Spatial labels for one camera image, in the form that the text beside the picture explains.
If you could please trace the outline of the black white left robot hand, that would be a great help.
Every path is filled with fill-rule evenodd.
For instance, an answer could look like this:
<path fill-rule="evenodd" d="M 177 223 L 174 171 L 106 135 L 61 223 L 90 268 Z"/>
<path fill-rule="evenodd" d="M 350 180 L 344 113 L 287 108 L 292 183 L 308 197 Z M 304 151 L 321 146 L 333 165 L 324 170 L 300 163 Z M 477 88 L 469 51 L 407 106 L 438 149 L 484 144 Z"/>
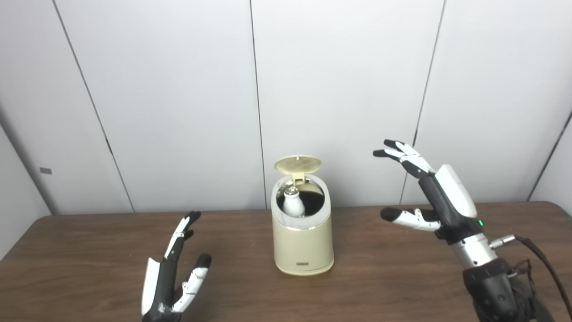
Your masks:
<path fill-rule="evenodd" d="M 182 284 L 174 286 L 184 244 L 194 234 L 190 226 L 200 216 L 200 211 L 186 214 L 170 237 L 163 259 L 148 259 L 141 299 L 143 322 L 179 322 L 202 287 L 212 264 L 212 257 L 206 253 L 198 257 Z"/>

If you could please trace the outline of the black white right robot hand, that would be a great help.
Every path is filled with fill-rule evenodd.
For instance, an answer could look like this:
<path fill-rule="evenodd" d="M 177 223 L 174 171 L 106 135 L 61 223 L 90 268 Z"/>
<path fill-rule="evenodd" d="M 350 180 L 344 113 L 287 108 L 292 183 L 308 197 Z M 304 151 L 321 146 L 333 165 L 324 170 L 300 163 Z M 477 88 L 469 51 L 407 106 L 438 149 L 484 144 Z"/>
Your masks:
<path fill-rule="evenodd" d="M 435 232 L 437 238 L 445 240 L 448 245 L 484 232 L 476 218 L 477 210 L 473 200 L 450 165 L 442 165 L 435 171 L 410 145 L 397 140 L 385 140 L 384 144 L 388 148 L 374 150 L 374 157 L 395 160 L 407 173 L 417 178 L 432 209 L 387 207 L 380 212 L 383 220 Z"/>

